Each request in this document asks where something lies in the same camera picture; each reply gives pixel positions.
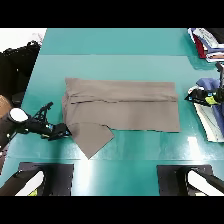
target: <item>red cloth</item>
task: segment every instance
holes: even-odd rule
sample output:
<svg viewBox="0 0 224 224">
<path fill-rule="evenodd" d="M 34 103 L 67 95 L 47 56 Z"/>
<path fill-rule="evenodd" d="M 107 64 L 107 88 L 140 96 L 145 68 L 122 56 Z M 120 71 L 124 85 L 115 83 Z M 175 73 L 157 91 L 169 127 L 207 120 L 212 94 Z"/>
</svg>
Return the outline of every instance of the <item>red cloth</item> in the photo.
<svg viewBox="0 0 224 224">
<path fill-rule="evenodd" d="M 198 50 L 199 58 L 206 58 L 206 54 L 205 54 L 205 51 L 204 51 L 204 48 L 203 48 L 203 44 L 201 43 L 201 41 L 198 39 L 198 37 L 195 34 L 193 34 L 193 37 L 194 37 L 194 41 L 195 41 L 195 44 L 196 44 L 196 48 Z"/>
</svg>

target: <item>clothing pile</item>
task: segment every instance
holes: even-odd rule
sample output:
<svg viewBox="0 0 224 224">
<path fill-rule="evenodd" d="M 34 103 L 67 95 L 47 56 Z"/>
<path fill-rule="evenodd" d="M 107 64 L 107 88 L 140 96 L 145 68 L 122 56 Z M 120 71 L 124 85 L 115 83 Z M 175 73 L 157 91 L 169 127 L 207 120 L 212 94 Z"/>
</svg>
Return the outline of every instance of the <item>clothing pile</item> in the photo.
<svg viewBox="0 0 224 224">
<path fill-rule="evenodd" d="M 188 28 L 200 58 L 224 61 L 224 28 Z"/>
<path fill-rule="evenodd" d="M 201 78 L 196 83 L 205 90 L 217 89 L 220 81 L 213 78 Z M 224 104 L 206 107 L 194 104 L 197 114 L 211 142 L 224 142 Z"/>
<path fill-rule="evenodd" d="M 113 137 L 111 129 L 179 132 L 175 83 L 66 78 L 64 123 L 86 157 Z"/>
</svg>

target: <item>glossy table surface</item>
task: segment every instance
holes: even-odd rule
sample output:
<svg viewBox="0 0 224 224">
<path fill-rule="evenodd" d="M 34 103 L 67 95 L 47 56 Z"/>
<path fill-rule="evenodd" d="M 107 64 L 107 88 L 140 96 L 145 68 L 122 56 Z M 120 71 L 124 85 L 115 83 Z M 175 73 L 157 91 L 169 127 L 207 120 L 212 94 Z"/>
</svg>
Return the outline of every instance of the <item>glossy table surface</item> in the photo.
<svg viewBox="0 0 224 224">
<path fill-rule="evenodd" d="M 128 34 L 135 36 L 125 42 Z M 74 163 L 72 195 L 158 195 L 159 164 L 211 164 L 224 179 L 223 144 L 206 140 L 193 105 L 184 101 L 199 78 L 219 78 L 214 64 L 195 52 L 187 29 L 48 29 L 23 101 L 27 113 L 34 115 L 53 101 L 48 120 L 61 122 L 65 77 L 171 81 L 179 96 L 181 132 L 113 130 L 115 138 L 90 160 L 71 138 L 48 142 L 36 134 L 18 134 L 0 184 L 19 162 L 29 161 Z"/>
</svg>

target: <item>yellow tag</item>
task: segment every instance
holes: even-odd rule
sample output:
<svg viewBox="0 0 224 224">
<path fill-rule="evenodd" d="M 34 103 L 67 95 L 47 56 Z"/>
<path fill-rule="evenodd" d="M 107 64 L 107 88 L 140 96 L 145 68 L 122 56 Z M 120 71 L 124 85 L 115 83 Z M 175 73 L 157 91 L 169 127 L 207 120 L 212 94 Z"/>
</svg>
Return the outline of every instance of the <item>yellow tag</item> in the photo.
<svg viewBox="0 0 224 224">
<path fill-rule="evenodd" d="M 37 196 L 37 189 L 31 192 L 28 196 Z"/>
<path fill-rule="evenodd" d="M 205 100 L 208 104 L 218 104 L 213 96 L 205 97 Z"/>
</svg>

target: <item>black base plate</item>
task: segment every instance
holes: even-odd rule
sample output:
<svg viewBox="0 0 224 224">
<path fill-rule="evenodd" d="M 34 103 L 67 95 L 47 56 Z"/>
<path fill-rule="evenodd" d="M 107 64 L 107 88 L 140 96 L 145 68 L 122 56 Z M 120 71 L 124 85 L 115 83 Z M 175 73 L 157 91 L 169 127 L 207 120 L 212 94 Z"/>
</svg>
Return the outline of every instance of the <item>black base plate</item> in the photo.
<svg viewBox="0 0 224 224">
<path fill-rule="evenodd" d="M 158 165 L 157 175 L 160 196 L 179 196 L 176 171 L 181 167 L 198 168 L 201 172 L 213 175 L 211 165 Z"/>
<path fill-rule="evenodd" d="M 33 166 L 46 171 L 46 181 L 38 188 L 38 196 L 70 196 L 74 164 L 20 163 L 18 170 L 29 170 Z"/>
</svg>

